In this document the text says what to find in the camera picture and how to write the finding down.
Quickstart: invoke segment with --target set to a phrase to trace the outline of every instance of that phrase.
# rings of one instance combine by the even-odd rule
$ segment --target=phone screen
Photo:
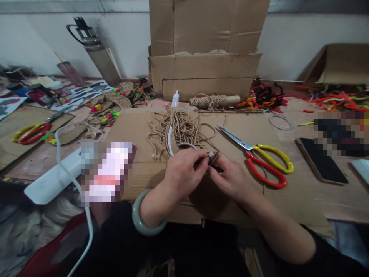
[[[314,140],[310,138],[300,138],[300,141],[324,179],[338,183],[348,183],[345,175],[332,157],[327,156],[326,151],[319,144],[315,144]]]

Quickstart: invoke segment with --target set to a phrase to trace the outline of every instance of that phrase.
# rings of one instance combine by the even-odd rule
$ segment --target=cardboard box
[[[180,101],[199,93],[207,95],[249,95],[261,53],[217,53],[149,57],[154,90],[172,100],[178,90]]]
[[[255,51],[270,0],[150,0],[153,56]]]
[[[328,44],[315,57],[306,85],[369,83],[369,44]]]
[[[200,123],[208,123],[214,127],[217,124],[223,124],[226,116],[221,113],[198,114],[194,107],[183,107],[182,109],[187,111],[191,118],[196,120],[198,117]],[[147,122],[158,123],[152,116],[153,111],[163,111],[163,109],[122,110],[107,136],[107,142],[133,142],[137,146],[132,169],[129,170],[128,180],[124,183],[121,200],[134,201],[141,192],[155,187],[164,178],[167,155],[164,154],[161,160],[153,160],[153,148],[146,140],[147,134],[150,133]],[[264,114],[227,114],[227,117],[226,127],[248,143],[271,145],[285,151]],[[213,131],[206,126],[201,128],[201,132],[208,137],[213,134]],[[154,137],[151,137],[150,141],[158,149],[164,147]],[[282,212],[321,235],[334,236],[328,221],[313,200],[313,192],[309,185],[311,181],[306,177],[304,170],[295,166],[295,172],[286,176],[288,185],[283,189],[275,190],[264,187],[250,174],[245,165],[242,150],[231,143],[228,137],[219,132],[211,141],[230,159],[238,161],[256,187]],[[204,150],[214,149],[206,144]],[[272,175],[268,175],[268,179],[275,180]],[[204,218],[243,227],[254,226],[248,215],[227,198],[208,177],[204,177],[197,189],[188,198],[183,199],[168,220],[186,224],[201,224]]]

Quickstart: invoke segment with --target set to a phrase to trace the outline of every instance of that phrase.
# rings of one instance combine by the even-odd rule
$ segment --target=white wall
[[[83,46],[66,30],[73,17],[87,24],[109,46],[122,77],[148,75],[148,13],[54,13],[0,15],[0,64],[25,65],[38,74],[61,74],[54,51],[88,77],[100,73]],[[258,74],[271,80],[297,80],[328,43],[369,43],[369,16],[268,14],[258,49]]]
[[[329,43],[369,43],[369,16],[268,14],[258,44],[263,54],[258,74],[267,80],[297,80]]]
[[[67,31],[73,17],[83,16],[107,47],[122,77],[148,75],[148,13],[54,13],[0,15],[0,64],[25,65],[38,74],[59,74],[60,60],[70,61],[84,77],[100,77],[85,51]]]

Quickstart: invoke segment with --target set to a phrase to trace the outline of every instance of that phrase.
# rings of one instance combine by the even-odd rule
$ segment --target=black clothing
[[[273,254],[279,276],[369,276],[359,262],[342,255],[304,228],[315,239],[315,256],[304,265],[293,265]],[[205,227],[168,223],[157,236],[145,237],[133,225],[131,204],[119,202],[94,235],[87,255],[73,276],[136,276],[149,254],[158,264],[171,256],[176,277],[250,276],[236,240],[235,226],[210,220]],[[83,251],[84,248],[76,249],[61,262],[60,276],[68,275]]]

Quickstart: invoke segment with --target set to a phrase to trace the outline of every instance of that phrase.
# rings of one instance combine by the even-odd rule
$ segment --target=red and yellow scissors
[[[271,147],[271,146],[268,146],[268,145],[262,145],[262,144],[250,145],[250,144],[246,143],[245,141],[241,140],[239,137],[237,137],[234,133],[229,131],[224,126],[218,125],[218,127],[220,128],[220,130],[222,130],[229,138],[231,138],[234,142],[236,142],[246,152],[245,155],[247,157],[247,163],[250,166],[251,171],[256,175],[256,177],[259,180],[261,180],[266,185],[277,188],[277,189],[281,189],[281,188],[283,188],[287,185],[287,179],[280,171],[282,171],[286,174],[290,174],[294,171],[294,167],[293,167],[293,163],[291,162],[290,158],[285,153],[278,150],[277,148],[274,148],[274,147]],[[251,153],[251,150],[253,150],[253,149],[258,151],[261,155],[263,155],[271,164],[273,164],[280,171],[276,170],[274,167],[272,167],[269,164],[267,164],[267,163],[259,160],[258,158],[256,158]],[[272,157],[270,157],[267,153],[265,153],[263,151],[263,149],[267,149],[267,150],[273,151],[274,153],[278,154],[285,161],[285,163],[287,165],[287,168],[284,168],[279,163],[277,163],[275,160],[273,160]],[[279,183],[276,184],[276,183],[272,183],[272,182],[266,180],[256,170],[256,168],[253,164],[253,161],[255,163],[258,163],[259,165],[263,166],[265,169],[271,171],[279,179]]]
[[[32,125],[29,125],[21,129],[20,131],[15,133],[14,137],[12,138],[12,141],[18,142],[23,145],[28,145],[28,144],[38,141],[45,135],[46,131],[49,131],[51,129],[50,123],[54,119],[62,115],[68,109],[69,108],[66,107],[60,110],[59,112],[57,112],[56,114],[54,114],[53,116],[51,116],[50,118],[48,118],[47,120],[45,120],[44,122],[32,124]]]

